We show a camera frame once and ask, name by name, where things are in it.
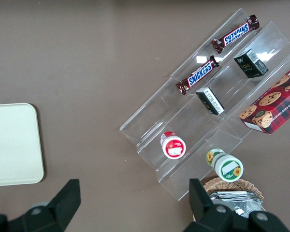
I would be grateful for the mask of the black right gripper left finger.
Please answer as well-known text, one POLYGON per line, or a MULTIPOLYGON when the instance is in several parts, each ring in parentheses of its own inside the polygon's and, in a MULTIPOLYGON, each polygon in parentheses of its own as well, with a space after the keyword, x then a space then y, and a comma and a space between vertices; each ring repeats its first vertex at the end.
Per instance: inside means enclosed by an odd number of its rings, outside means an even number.
POLYGON ((10 221, 0 214, 0 232, 63 232, 80 204, 80 181, 71 179, 45 206, 33 207, 10 221))

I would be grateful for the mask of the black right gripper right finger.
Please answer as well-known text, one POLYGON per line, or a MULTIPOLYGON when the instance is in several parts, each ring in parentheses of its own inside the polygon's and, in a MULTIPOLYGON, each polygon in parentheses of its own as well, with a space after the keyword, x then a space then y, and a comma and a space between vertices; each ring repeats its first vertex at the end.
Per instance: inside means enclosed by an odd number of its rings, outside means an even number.
POLYGON ((286 225, 274 214, 253 211, 248 218, 230 208, 213 204, 199 179, 189 181, 189 203, 196 221, 186 232, 288 232, 286 225))

